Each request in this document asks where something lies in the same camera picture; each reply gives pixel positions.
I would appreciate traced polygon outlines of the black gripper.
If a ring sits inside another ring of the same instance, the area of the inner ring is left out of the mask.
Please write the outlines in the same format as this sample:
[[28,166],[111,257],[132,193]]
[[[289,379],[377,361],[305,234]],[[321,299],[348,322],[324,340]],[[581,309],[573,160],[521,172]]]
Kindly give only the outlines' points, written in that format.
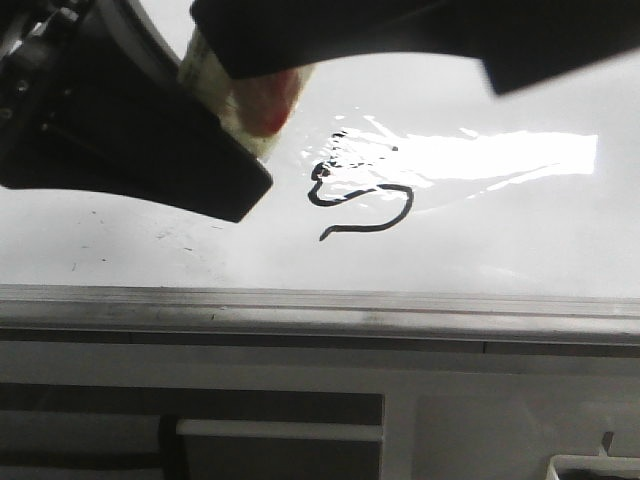
[[139,1],[1,4],[1,184],[122,195],[240,222],[273,185],[173,88]]

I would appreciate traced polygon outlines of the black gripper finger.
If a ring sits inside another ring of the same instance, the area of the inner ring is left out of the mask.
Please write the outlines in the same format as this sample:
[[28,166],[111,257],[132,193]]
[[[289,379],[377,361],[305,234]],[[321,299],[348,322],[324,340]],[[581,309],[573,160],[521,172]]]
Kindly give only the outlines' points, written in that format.
[[639,46],[636,1],[195,1],[232,78],[391,52],[479,59],[504,95]]

